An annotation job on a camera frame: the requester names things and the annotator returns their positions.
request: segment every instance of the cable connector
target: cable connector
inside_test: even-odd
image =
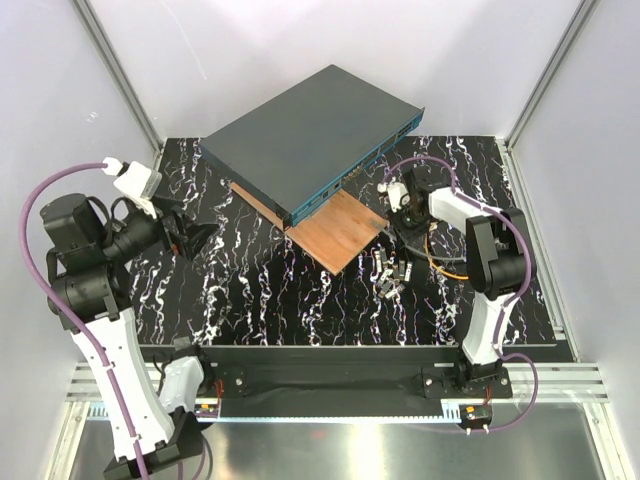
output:
[[[124,168],[124,163],[113,157],[105,157],[102,163],[107,166],[103,172],[111,177],[117,177]]]
[[[115,362],[109,362],[109,365],[102,365],[102,369],[105,371],[105,373],[109,370],[113,370],[114,368],[116,368]]]

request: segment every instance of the metal floor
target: metal floor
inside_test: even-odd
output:
[[[494,424],[499,425],[517,410],[496,405],[495,413]],[[504,433],[451,434],[456,429],[217,424],[205,432],[214,452],[215,480],[604,478],[585,414],[577,405],[536,405],[521,425]],[[109,423],[87,422],[70,478],[100,480],[111,455]],[[185,479],[193,477],[198,463],[199,458],[186,463]],[[174,480],[176,469],[152,478]]]

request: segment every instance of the wire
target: wire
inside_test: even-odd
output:
[[[35,279],[36,283],[40,286],[40,288],[45,292],[47,297],[51,299],[51,301],[60,309],[60,311],[71,320],[74,326],[87,337],[89,343],[93,346],[96,351],[96,355],[102,362],[104,367],[111,367],[111,362],[106,352],[102,348],[102,345],[95,337],[91,330],[80,320],[80,318],[69,308],[69,306],[56,294],[56,292],[51,288],[51,286],[47,283],[44,277],[38,271],[38,267],[36,266],[33,256],[31,255],[31,250],[29,248],[29,241],[27,240],[27,226],[29,224],[29,214],[31,213],[31,209],[35,204],[36,200],[40,196],[40,194],[50,185],[57,182],[61,178],[64,178],[68,175],[81,172],[83,170],[91,170],[91,169],[102,169],[105,168],[106,164],[104,163],[85,163],[82,165],[76,165],[74,167],[67,168],[62,170],[54,175],[51,175],[49,178],[43,180],[34,190],[29,194],[27,199],[22,206],[22,212],[20,213],[20,224],[19,224],[19,239],[20,239],[20,251],[22,253],[22,258],[24,259],[25,264],[27,265],[27,269]],[[122,394],[122,390],[120,389],[120,385],[118,383],[118,379],[113,371],[113,369],[109,368],[107,370],[107,377],[109,378],[109,383],[111,384],[111,388],[113,389],[114,396],[116,397],[116,401],[118,402],[118,407],[122,413],[122,418],[124,419],[124,423],[127,427],[127,432],[129,436],[133,438],[138,438],[136,433],[135,426],[133,424],[133,419],[131,418],[131,414],[127,407],[127,404],[124,400],[124,396]],[[135,440],[133,442],[133,450],[136,455],[136,462],[138,465],[138,470],[140,471],[140,477],[143,480],[150,480],[149,472],[147,471],[147,466],[144,463],[144,457],[142,455],[142,448],[140,447],[140,441]]]
[[[475,208],[479,208],[482,211],[489,212],[494,217],[496,217],[498,220],[500,220],[504,225],[506,225],[506,227],[509,229],[509,231],[511,231],[511,233],[515,237],[516,241],[518,242],[518,244],[522,248],[522,253],[524,255],[524,263],[525,263],[524,280],[523,280],[522,284],[520,285],[520,288],[518,289],[518,291],[516,293],[514,293],[511,297],[509,297],[501,305],[500,313],[498,314],[498,321],[496,322],[496,327],[495,327],[495,330],[493,331],[492,343],[493,343],[493,348],[496,351],[496,354],[498,355],[498,357],[503,362],[507,362],[507,361],[512,360],[514,358],[519,358],[519,359],[524,360],[525,362],[527,362],[527,364],[529,364],[529,366],[531,367],[531,372],[533,374],[533,393],[531,395],[531,400],[530,400],[529,404],[527,405],[527,407],[522,411],[522,413],[515,420],[513,420],[513,421],[511,421],[511,422],[509,422],[509,423],[507,423],[505,425],[502,425],[500,427],[496,427],[496,428],[492,429],[492,431],[494,431],[494,432],[505,431],[505,430],[507,430],[507,429],[509,429],[511,427],[515,427],[516,425],[518,425],[520,422],[522,422],[526,418],[526,416],[529,414],[529,412],[533,408],[533,405],[535,405],[535,403],[536,403],[536,399],[538,398],[538,388],[539,388],[539,385],[540,385],[540,381],[539,381],[539,378],[538,378],[538,370],[536,369],[536,366],[533,363],[533,361],[528,356],[526,356],[526,355],[524,355],[522,353],[511,353],[509,355],[504,355],[502,353],[502,345],[498,344],[498,342],[500,340],[500,330],[502,329],[502,324],[504,323],[505,316],[506,316],[505,308],[507,308],[509,305],[511,305],[516,300],[518,300],[520,297],[522,297],[522,295],[529,288],[529,284],[531,283],[531,272],[532,272],[531,253],[529,252],[529,247],[527,246],[527,242],[524,240],[524,237],[518,231],[518,228],[513,223],[511,223],[511,221],[507,217],[505,217],[497,209],[490,208],[490,207],[487,207],[486,205],[483,205],[482,203],[478,202],[477,200],[475,200],[475,199],[473,199],[471,197],[468,197],[461,190],[456,188],[457,187],[457,183],[458,183],[458,179],[456,177],[456,173],[453,171],[453,168],[451,167],[451,165],[449,165],[445,160],[443,160],[441,158],[430,157],[430,156],[418,156],[418,157],[407,158],[405,160],[402,160],[402,161],[398,162],[393,167],[391,167],[385,173],[385,176],[384,176],[382,181],[386,182],[387,179],[389,178],[389,176],[391,176],[391,173],[394,172],[395,170],[397,170],[398,168],[400,168],[401,166],[406,165],[408,163],[424,161],[424,160],[429,160],[429,161],[432,161],[432,162],[435,162],[435,163],[439,163],[439,164],[443,165],[444,167],[446,167],[446,169],[449,171],[449,175],[451,176],[451,191],[453,192],[453,194],[456,197],[460,198],[462,201],[468,203],[469,205],[472,205]]]
[[[204,468],[204,459],[207,456],[207,449],[204,446],[204,435],[202,436],[202,454],[200,455],[200,464],[198,465],[198,469],[196,473],[193,475],[191,480],[198,480],[200,478],[200,474],[202,473],[202,469]]]
[[[396,237],[396,235],[394,235],[393,233],[391,233],[387,229],[383,228],[382,229],[382,233],[384,233],[387,237],[389,237],[394,242],[399,237],[400,240],[402,240],[402,242],[404,243],[402,248],[405,248],[406,250],[408,250],[409,252],[413,253],[415,256],[422,258],[423,260],[429,260],[430,258],[432,258],[433,260],[436,260],[438,262],[464,262],[464,261],[466,261],[466,257],[438,257],[438,256],[435,256],[435,255],[431,255],[428,252],[423,252],[423,251],[420,251],[419,249],[417,249],[415,247],[412,247],[411,245],[409,245],[407,243],[407,241],[403,237],[401,237],[400,235],[398,235],[398,237]]]
[[[427,248],[428,248],[427,245],[428,244],[429,244],[429,238],[427,237],[427,239],[424,242],[424,249],[425,250],[427,250]],[[449,278],[452,278],[454,280],[469,280],[469,275],[459,275],[457,273],[447,272],[444,268],[436,265],[435,262],[433,261],[433,257],[429,258],[429,265],[431,265],[431,268],[433,268],[436,271],[440,272],[445,277],[449,277]]]
[[[429,259],[429,265],[431,265],[432,268],[440,272],[445,277],[449,277],[454,280],[469,280],[468,275],[458,275],[457,273],[447,272],[444,268],[433,263],[433,260],[431,258]]]
[[[211,476],[213,475],[213,452],[211,451],[211,445],[209,445],[209,440],[207,440],[207,437],[203,435],[202,440],[204,441],[204,446],[207,449],[207,453],[209,454],[209,466],[207,467],[207,476],[204,478],[205,480],[211,480]]]

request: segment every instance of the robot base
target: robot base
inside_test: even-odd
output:
[[[201,427],[193,412],[185,413],[182,407],[171,414],[175,423],[173,436],[166,445],[144,456],[149,474],[164,470],[179,461],[202,453]],[[132,480],[140,478],[135,460],[113,458],[104,471],[105,480]]]
[[[491,381],[464,388],[461,388],[456,382],[456,369],[454,367],[422,369],[424,396],[431,400],[484,400],[487,397],[487,387],[489,386],[491,387],[491,398],[513,398],[509,372],[504,367],[498,370],[496,377]]]

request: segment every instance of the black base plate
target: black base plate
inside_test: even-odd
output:
[[[513,398],[511,380],[506,368],[502,367],[498,378],[489,385],[491,386],[492,398]],[[424,396],[432,400],[441,400],[443,398],[484,400],[487,396],[486,386],[470,387],[465,390],[458,388],[455,385],[455,372],[452,367],[423,368],[422,386]]]

